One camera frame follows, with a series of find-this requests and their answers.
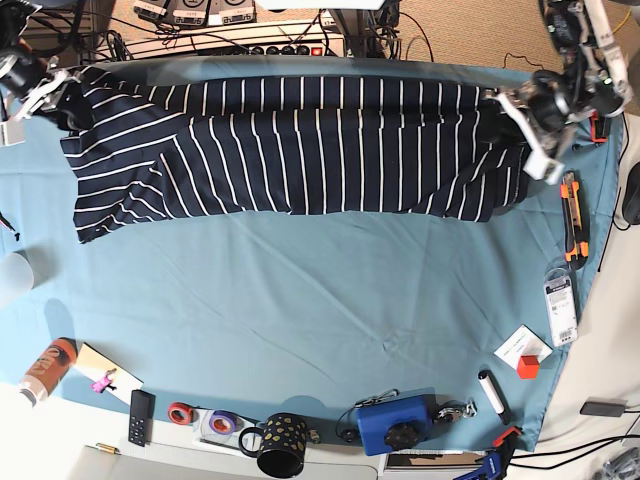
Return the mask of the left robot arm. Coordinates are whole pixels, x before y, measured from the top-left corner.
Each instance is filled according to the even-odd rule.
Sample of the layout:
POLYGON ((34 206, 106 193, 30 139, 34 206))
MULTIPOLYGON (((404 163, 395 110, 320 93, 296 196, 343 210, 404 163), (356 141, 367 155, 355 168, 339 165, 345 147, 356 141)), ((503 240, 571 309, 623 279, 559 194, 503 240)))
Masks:
POLYGON ((517 88, 489 90, 494 105, 490 142, 526 142, 522 129, 499 105, 503 93, 524 116, 549 156, 566 148, 575 125, 597 114, 611 118, 624 111, 633 93, 627 64, 600 1, 540 1, 538 9, 563 70, 540 68, 517 88))

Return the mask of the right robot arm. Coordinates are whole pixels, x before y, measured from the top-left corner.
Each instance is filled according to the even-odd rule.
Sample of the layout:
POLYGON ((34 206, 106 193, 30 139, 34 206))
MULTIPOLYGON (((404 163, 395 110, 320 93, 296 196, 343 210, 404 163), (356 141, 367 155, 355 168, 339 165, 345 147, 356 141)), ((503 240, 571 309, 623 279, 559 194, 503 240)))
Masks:
POLYGON ((57 64, 58 55, 79 33, 85 5, 84 1, 76 3, 70 31, 57 47, 34 50, 23 39, 23 32, 42 6, 28 1, 1 3, 1 85, 8 91, 8 99, 20 104, 13 113, 3 105, 3 121, 41 116, 63 131, 89 130, 94 126, 92 108, 82 93, 83 75, 57 64))

